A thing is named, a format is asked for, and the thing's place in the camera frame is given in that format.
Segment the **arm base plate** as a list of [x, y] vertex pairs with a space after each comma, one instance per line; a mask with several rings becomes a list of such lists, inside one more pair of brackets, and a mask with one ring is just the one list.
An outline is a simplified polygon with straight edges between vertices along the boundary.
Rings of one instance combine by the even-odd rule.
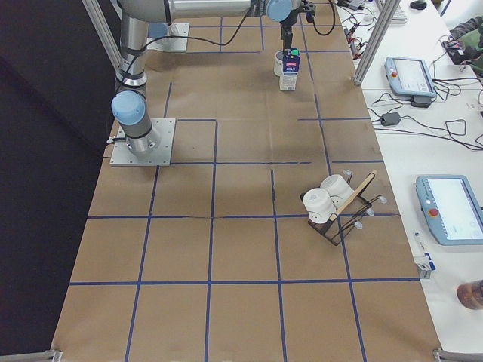
[[148, 49], [162, 52], [184, 53], [187, 49], [188, 23], [150, 23]]
[[151, 131], [142, 138], [133, 139], [118, 127], [113, 143], [110, 165], [113, 167], [167, 167], [171, 164], [176, 119], [152, 118]]

